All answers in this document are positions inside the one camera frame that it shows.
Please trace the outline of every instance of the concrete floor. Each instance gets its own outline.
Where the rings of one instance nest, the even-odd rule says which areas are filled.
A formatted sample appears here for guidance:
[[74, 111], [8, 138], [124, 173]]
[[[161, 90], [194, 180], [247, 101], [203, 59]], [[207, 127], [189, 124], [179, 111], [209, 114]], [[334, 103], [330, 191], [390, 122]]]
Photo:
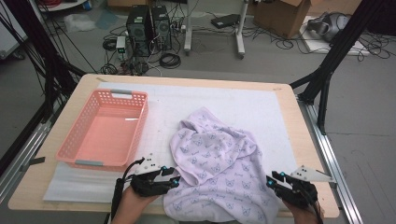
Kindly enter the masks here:
[[[101, 8], [89, 12], [75, 8], [64, 12], [67, 13], [87, 13], [93, 21], [108, 16], [108, 12]], [[196, 22], [210, 27], [209, 19], [210, 15]], [[103, 36], [125, 21], [125, 17], [117, 17], [106, 29], [72, 33], [69, 36], [98, 70], [104, 64]], [[247, 18], [247, 27], [251, 26], [251, 18]], [[259, 35], [255, 39], [244, 39], [246, 56], [240, 60], [235, 53], [233, 36], [201, 32], [194, 33], [193, 38], [190, 56], [187, 57], [183, 51], [179, 53], [179, 68], [159, 68], [163, 77], [291, 83], [313, 72], [325, 57], [316, 53], [302, 54], [296, 46], [280, 49], [276, 42], [271, 42], [270, 36]], [[61, 39], [71, 63], [91, 72], [92, 69], [64, 35], [61, 35]], [[387, 48], [396, 52], [395, 42]], [[395, 56], [386, 60], [368, 56], [362, 62], [355, 56], [347, 56], [332, 77], [326, 131], [364, 223], [390, 224], [396, 219], [396, 192], [393, 187], [396, 175], [391, 171], [396, 159], [396, 101], [393, 98], [396, 95], [395, 69]], [[159, 75], [155, 69], [147, 72], [147, 76]], [[298, 88], [295, 93], [303, 90], [304, 87]], [[2, 156], [44, 100], [28, 59], [0, 62], [0, 94]], [[8, 199], [9, 195], [0, 205], [1, 223], [103, 223], [106, 215], [11, 211], [7, 208]], [[280, 218], [276, 223], [292, 223], [292, 220]], [[325, 223], [347, 222], [341, 215]]]

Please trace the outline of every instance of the patterned cloth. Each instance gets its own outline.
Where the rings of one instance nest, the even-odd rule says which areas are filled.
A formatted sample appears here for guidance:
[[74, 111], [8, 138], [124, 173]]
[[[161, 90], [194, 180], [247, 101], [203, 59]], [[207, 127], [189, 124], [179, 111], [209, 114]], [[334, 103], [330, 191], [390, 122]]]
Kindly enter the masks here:
[[228, 127], [201, 108], [180, 122], [170, 145], [182, 178], [164, 196], [169, 217], [274, 222], [277, 198], [265, 186], [262, 152], [251, 133]]

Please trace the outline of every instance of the human hand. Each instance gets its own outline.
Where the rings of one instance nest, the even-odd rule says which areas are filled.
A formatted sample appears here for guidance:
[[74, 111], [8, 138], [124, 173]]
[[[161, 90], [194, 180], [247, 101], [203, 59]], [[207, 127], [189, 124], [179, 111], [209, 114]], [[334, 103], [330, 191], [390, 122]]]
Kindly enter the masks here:
[[134, 190], [129, 186], [122, 193], [119, 208], [111, 224], [132, 224], [137, 221], [141, 213], [149, 203], [152, 203], [159, 196], [140, 197], [134, 193]]
[[[282, 201], [291, 211], [294, 217], [295, 224], [319, 224], [319, 220], [314, 211], [308, 209], [302, 209], [285, 201]], [[324, 210], [316, 205], [318, 211], [320, 212], [320, 217], [324, 218]]]

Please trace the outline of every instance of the basket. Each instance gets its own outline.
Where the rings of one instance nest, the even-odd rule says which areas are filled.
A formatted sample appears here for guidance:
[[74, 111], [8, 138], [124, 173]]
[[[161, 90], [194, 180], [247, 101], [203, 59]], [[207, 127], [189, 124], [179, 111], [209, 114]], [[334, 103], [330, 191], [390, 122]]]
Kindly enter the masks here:
[[141, 91], [93, 91], [59, 148], [72, 167], [123, 172], [134, 161], [149, 112]]

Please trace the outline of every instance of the white plastic bag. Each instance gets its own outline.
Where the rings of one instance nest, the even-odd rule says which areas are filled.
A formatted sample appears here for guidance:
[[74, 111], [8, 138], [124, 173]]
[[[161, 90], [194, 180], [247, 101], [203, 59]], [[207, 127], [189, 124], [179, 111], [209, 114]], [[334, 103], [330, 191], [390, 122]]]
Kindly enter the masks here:
[[90, 31], [95, 28], [95, 23], [85, 14], [71, 14], [64, 17], [67, 33], [77, 31]]

